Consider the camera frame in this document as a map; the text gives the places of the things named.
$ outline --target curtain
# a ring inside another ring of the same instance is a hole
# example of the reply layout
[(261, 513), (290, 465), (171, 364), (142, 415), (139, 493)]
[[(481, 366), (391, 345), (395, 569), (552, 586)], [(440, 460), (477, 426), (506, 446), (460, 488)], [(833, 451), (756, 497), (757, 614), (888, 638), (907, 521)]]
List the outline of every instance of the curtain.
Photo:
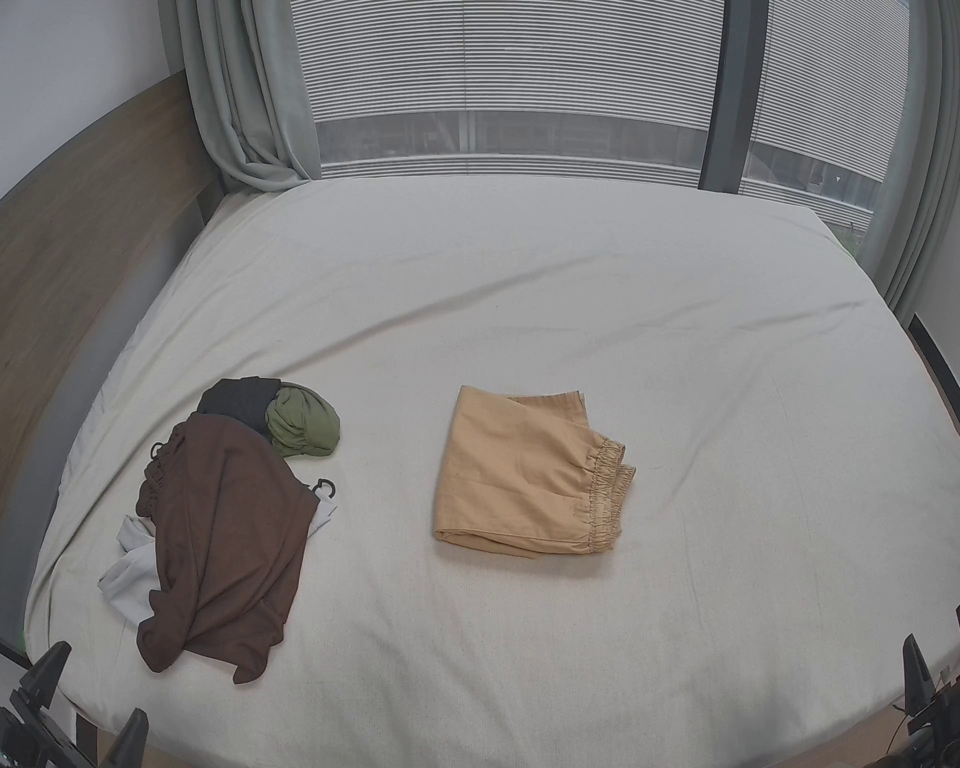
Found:
[(910, 3), (910, 68), (903, 117), (857, 260), (900, 323), (939, 250), (960, 184), (960, 7)]
[(320, 178), (289, 2), (177, 0), (197, 126), (228, 186), (276, 192)]

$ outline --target brown garment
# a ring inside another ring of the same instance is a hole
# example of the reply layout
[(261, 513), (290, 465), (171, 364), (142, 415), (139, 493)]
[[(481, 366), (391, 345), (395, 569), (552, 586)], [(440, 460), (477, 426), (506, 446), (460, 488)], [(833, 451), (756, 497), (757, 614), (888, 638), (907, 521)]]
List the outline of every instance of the brown garment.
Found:
[(589, 428), (578, 392), (507, 397), (463, 387), (434, 500), (434, 536), (536, 558), (613, 549), (636, 470)]
[(136, 644), (155, 672), (182, 649), (236, 664), (235, 683), (267, 666), (300, 580), (318, 499), (248, 426), (192, 414), (144, 471), (136, 513), (156, 525), (160, 591)]

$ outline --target floor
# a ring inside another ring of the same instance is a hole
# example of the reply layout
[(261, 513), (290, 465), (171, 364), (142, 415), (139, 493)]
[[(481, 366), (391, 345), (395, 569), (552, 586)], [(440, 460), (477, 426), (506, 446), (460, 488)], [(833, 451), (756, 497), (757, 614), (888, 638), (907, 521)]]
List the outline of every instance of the floor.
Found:
[[(950, 417), (953, 419), (953, 425), (960, 433), (960, 420), (953, 412), (952, 408), (944, 395), (943, 388), (933, 375), (927, 365), (924, 356), (917, 349), (921, 360), (924, 361), (930, 378), (937, 387), (940, 397), (943, 399)], [(862, 723), (858, 723), (853, 728), (831, 739), (826, 744), (815, 747), (802, 755), (793, 757), (784, 762), (778, 763), (775, 768), (860, 768), (860, 766), (880, 759), (887, 754), (889, 748), (896, 748), (899, 744), (906, 741), (906, 727), (903, 726), (904, 717), (902, 712), (897, 711), (893, 706), (885, 707), (881, 711), (868, 717)], [(106, 755), (107, 750), (113, 743), (114, 737), (106, 732), (99, 731), (97, 734), (97, 756), (100, 759)], [(188, 763), (167, 755), (160, 750), (147, 748), (143, 759), (144, 768), (192, 768)]]

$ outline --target folded shorts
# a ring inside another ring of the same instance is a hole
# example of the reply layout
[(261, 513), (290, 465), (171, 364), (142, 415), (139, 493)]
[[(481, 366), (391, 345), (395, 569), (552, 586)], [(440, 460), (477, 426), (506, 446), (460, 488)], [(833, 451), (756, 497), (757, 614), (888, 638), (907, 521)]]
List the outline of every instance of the folded shorts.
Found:
[(434, 536), (535, 558), (607, 552), (636, 470), (589, 428), (580, 393), (512, 397), (463, 387), (434, 501)]

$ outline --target mattress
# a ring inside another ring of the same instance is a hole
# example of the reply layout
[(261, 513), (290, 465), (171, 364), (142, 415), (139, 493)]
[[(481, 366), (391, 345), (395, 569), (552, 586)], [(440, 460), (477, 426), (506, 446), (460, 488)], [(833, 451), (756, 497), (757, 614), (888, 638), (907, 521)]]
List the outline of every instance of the mattress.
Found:
[[(222, 376), (338, 410), (338, 509), (259, 680), (149, 671), (98, 577), (150, 446)], [(637, 467), (610, 554), (434, 540), (462, 384), (584, 393)], [(808, 209), (629, 182), (322, 180), (233, 197), (117, 360), (31, 591), (66, 696), (204, 766), (762, 765), (960, 646), (960, 438)]]

